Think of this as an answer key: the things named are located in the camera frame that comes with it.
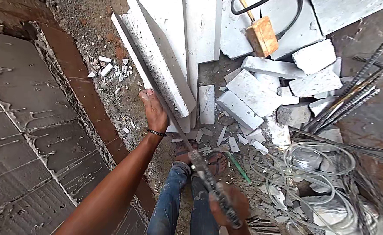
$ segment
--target concrete block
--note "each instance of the concrete block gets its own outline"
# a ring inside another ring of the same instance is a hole
[[[297,67],[309,75],[336,61],[335,48],[330,39],[300,49],[292,57]]]
[[[165,34],[140,3],[136,0],[129,0],[128,4],[130,10],[122,16],[122,21],[129,30],[146,65],[148,68],[153,68],[151,75],[158,88],[177,118],[190,115],[196,106],[196,101]],[[134,55],[132,46],[128,45],[129,42],[115,16],[112,16],[112,21],[132,57]],[[144,87],[150,88],[144,68],[140,67],[135,56],[132,57],[132,60],[136,68],[139,67],[138,71],[142,77]]]
[[[255,130],[264,121],[256,115],[232,91],[227,91],[217,99],[217,104],[228,112],[243,127]]]
[[[255,73],[254,77],[263,84],[263,86],[276,93],[277,88],[280,87],[280,80],[277,76],[271,76],[268,74]]]
[[[277,94],[281,96],[282,105],[299,103],[299,97],[293,95],[293,93],[290,91],[290,87],[277,88]]]
[[[311,115],[309,103],[307,102],[283,105],[277,109],[277,121],[288,126],[306,123]]]
[[[239,1],[234,2],[236,10],[243,9]],[[234,15],[231,12],[231,0],[222,3],[222,27],[220,50],[230,59],[236,59],[253,52],[252,46],[245,35],[245,29],[251,26],[248,14]]]
[[[247,56],[242,62],[241,68],[256,73],[268,74],[286,79],[306,77],[303,70],[298,68],[294,63],[274,61],[256,56]]]
[[[237,68],[236,70],[230,72],[229,74],[225,75],[225,81],[226,83],[229,83],[230,81],[232,81],[232,79],[234,79],[238,73],[240,73],[242,71],[242,69],[239,67]]]
[[[260,6],[261,14],[269,16],[276,34],[285,29],[297,12],[297,1],[270,0]],[[278,40],[278,50],[271,54],[277,60],[307,45],[324,40],[312,6],[304,1],[299,18],[287,33]]]
[[[202,15],[197,19],[201,29],[197,46],[197,63],[217,61],[220,55],[222,0],[198,0],[197,2],[200,2]]]
[[[245,69],[226,87],[260,117],[267,115],[281,105],[281,97],[263,86]]]
[[[240,148],[238,147],[238,144],[236,143],[235,137],[229,138],[229,146],[231,147],[231,151],[233,153],[239,152]]]
[[[215,85],[199,87],[200,123],[215,124]]]
[[[311,97],[315,94],[327,92],[342,87],[340,78],[330,69],[323,69],[306,78],[299,78],[289,82],[292,93],[297,97]]]
[[[314,116],[316,117],[322,112],[322,110],[330,107],[337,98],[338,98],[337,96],[329,96],[325,99],[317,100],[313,103],[310,103],[309,108],[314,113]]]
[[[383,9],[383,0],[312,0],[324,35]]]

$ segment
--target white aerated concrete block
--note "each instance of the white aerated concrete block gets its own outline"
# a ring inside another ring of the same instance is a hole
[[[199,87],[200,123],[215,124],[215,85]]]
[[[270,0],[260,6],[263,16],[269,16],[276,34],[287,28],[297,12],[297,1]],[[273,60],[293,53],[306,45],[324,40],[312,6],[304,0],[299,18],[286,34],[278,40],[278,50],[271,54]]]
[[[251,130],[257,129],[264,121],[256,115],[232,91],[227,91],[217,99],[217,104],[228,112],[243,127]]]
[[[336,61],[335,48],[330,39],[307,46],[292,54],[297,67],[306,74],[314,74]]]
[[[309,103],[298,103],[280,106],[277,109],[277,121],[283,125],[293,126],[310,120]]]
[[[204,2],[197,0],[197,2],[201,2],[200,12],[202,14],[202,17],[198,19],[201,34],[197,46],[197,63],[217,61],[220,55],[222,0]]]
[[[239,1],[234,2],[236,10],[243,9]],[[230,59],[248,55],[254,50],[245,35],[245,29],[251,26],[248,14],[234,15],[231,11],[231,0],[222,3],[222,27],[220,50]]]
[[[267,115],[281,105],[281,97],[263,86],[245,69],[226,87],[260,117]]]
[[[306,78],[299,78],[289,82],[292,93],[297,97],[311,97],[315,94],[327,92],[342,87],[340,78],[330,69],[323,69]]]
[[[242,69],[239,67],[237,68],[236,70],[230,72],[229,74],[225,75],[225,81],[226,83],[229,83],[230,81],[232,81],[232,79],[234,79],[238,73],[240,73],[242,71]]]
[[[256,73],[268,74],[271,76],[296,79],[306,77],[306,74],[294,63],[274,61],[257,56],[247,56],[242,62],[241,68]]]
[[[299,97],[293,95],[293,93],[290,91],[290,87],[277,88],[277,94],[281,96],[282,105],[299,103]]]
[[[330,107],[335,102],[335,100],[337,98],[338,98],[337,96],[329,96],[325,99],[317,100],[313,103],[310,103],[309,108],[314,113],[314,115],[316,117],[322,112],[322,110]]]

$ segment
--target rubble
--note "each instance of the rubble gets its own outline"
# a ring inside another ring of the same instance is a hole
[[[306,74],[294,63],[274,61],[256,56],[247,56],[242,62],[241,68],[256,73],[283,77],[286,79],[297,79],[306,77]]]
[[[263,86],[245,69],[226,87],[260,117],[266,116],[281,105],[281,97]]]
[[[277,109],[277,121],[283,125],[293,126],[310,120],[309,103],[283,105]]]
[[[292,57],[297,67],[308,75],[319,72],[336,61],[335,48],[330,39],[300,49]]]
[[[215,85],[199,87],[200,123],[215,123]]]
[[[229,145],[233,153],[240,151],[240,148],[238,147],[238,144],[236,143],[235,137],[232,136],[229,138]]]
[[[297,97],[311,97],[342,87],[340,78],[330,69],[323,69],[305,78],[289,82],[292,93]]]
[[[227,91],[222,94],[217,100],[217,103],[245,128],[255,130],[264,121],[232,93],[232,91]]]

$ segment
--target broken block piece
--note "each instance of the broken block piece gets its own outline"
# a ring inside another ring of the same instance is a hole
[[[313,103],[310,103],[309,108],[311,109],[311,111],[314,113],[316,117],[322,112],[322,110],[330,107],[337,98],[338,98],[337,96],[329,96],[325,99],[317,100]]]
[[[242,62],[241,68],[256,73],[268,74],[271,76],[296,79],[306,77],[306,74],[294,63],[274,61],[256,56],[247,56]]]
[[[277,94],[281,96],[282,105],[299,103],[299,97],[293,95],[293,93],[290,91],[290,87],[277,88]]]
[[[243,127],[255,130],[264,121],[256,115],[232,91],[227,91],[217,99],[217,104],[228,112]]]
[[[323,69],[305,78],[294,79],[289,82],[292,93],[297,97],[311,97],[315,94],[327,92],[342,87],[340,78],[331,69]]]
[[[215,85],[199,87],[200,123],[215,124]]]
[[[245,69],[226,87],[260,117],[264,117],[281,105],[281,97],[263,86]]]
[[[241,67],[237,68],[236,70],[230,72],[229,74],[225,75],[225,81],[226,83],[229,83],[230,81],[232,81],[232,79],[234,79],[238,73],[240,73],[242,71]]]
[[[292,54],[297,67],[306,74],[314,74],[336,61],[335,48],[330,39],[307,46]]]
[[[283,105],[277,109],[277,121],[283,125],[293,126],[308,122],[311,117],[309,103]]]
[[[236,10],[242,10],[239,1],[234,2]],[[245,29],[251,26],[248,14],[234,15],[231,11],[231,0],[222,3],[222,26],[220,35],[220,50],[230,59],[236,59],[250,54],[253,49],[245,36]]]
[[[278,49],[270,18],[264,16],[246,29],[246,36],[258,57],[267,57]]]
[[[229,138],[229,145],[233,153],[240,151],[240,148],[238,147],[238,144],[236,143],[235,137],[232,136]]]

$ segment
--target black hose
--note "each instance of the black hose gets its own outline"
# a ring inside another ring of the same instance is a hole
[[[236,11],[235,8],[234,8],[234,2],[235,0],[232,0],[231,1],[231,11],[234,15],[240,15],[242,13],[245,13],[249,10],[252,10],[266,2],[268,2],[269,0],[261,0],[259,1],[258,3],[254,3],[252,4],[251,6],[247,7],[247,8],[244,8],[242,10],[239,10],[239,11]],[[278,34],[275,35],[275,37],[277,38],[277,40],[280,40],[280,38],[283,37],[283,35],[293,26],[293,24],[296,22],[296,20],[299,18],[300,16],[300,13],[302,12],[302,8],[303,8],[303,1],[304,0],[297,0],[297,12],[296,12],[296,15],[294,16],[293,20],[290,22],[290,24],[285,28],[283,29],[283,31],[279,32]]]

